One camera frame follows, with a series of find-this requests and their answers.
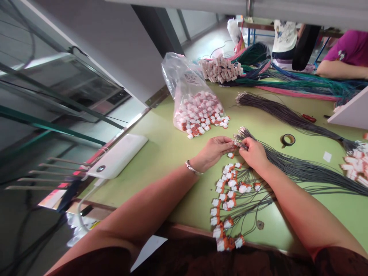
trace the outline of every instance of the graphic t-shirt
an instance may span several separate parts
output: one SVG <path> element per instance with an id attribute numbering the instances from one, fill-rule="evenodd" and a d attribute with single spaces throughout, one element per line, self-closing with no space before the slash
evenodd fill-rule
<path id="1" fill-rule="evenodd" d="M 292 50 L 298 40 L 296 23 L 290 21 L 275 20 L 275 40 L 272 51 L 283 53 Z"/>
<path id="2" fill-rule="evenodd" d="M 323 60 L 340 60 L 350 65 L 368 67 L 368 33 L 348 30 Z"/>

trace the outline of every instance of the white power bank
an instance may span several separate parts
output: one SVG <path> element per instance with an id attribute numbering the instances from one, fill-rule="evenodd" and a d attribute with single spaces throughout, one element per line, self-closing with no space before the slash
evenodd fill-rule
<path id="1" fill-rule="evenodd" d="M 147 141 L 148 139 L 141 135 L 125 135 L 93 165 L 87 175 L 103 179 L 117 177 Z"/>

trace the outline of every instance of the dark clothing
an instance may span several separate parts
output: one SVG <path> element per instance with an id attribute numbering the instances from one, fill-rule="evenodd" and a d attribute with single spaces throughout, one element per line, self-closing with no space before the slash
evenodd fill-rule
<path id="1" fill-rule="evenodd" d="M 272 58 L 274 58 L 274 59 L 285 59 L 285 60 L 292 59 L 293 56 L 294 56 L 295 49 L 296 49 L 296 46 L 294 48 L 292 48 L 290 51 L 287 51 L 287 52 L 282 52 L 282 53 L 272 52 Z"/>
<path id="2" fill-rule="evenodd" d="M 84 254 L 50 275 L 129 275 L 130 253 L 108 247 Z M 168 240 L 132 275 L 367 275 L 368 260 L 341 247 L 322 249 L 312 260 L 290 258 L 281 252 L 244 246 L 217 252 L 215 240 Z"/>

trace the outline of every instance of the pink shirt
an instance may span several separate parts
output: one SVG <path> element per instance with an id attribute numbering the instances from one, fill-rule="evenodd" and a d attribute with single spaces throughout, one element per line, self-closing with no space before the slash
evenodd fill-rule
<path id="1" fill-rule="evenodd" d="M 331 48 L 323 60 L 368 67 L 368 33 L 348 30 Z"/>

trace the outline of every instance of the tape roll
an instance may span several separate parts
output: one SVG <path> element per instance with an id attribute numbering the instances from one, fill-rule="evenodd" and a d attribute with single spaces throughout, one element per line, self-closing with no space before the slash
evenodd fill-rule
<path id="1" fill-rule="evenodd" d="M 283 148 L 285 148 L 286 146 L 292 146 L 293 144 L 295 144 L 295 137 L 292 136 L 291 134 L 285 134 L 284 136 L 281 137 L 281 142 L 284 145 Z"/>

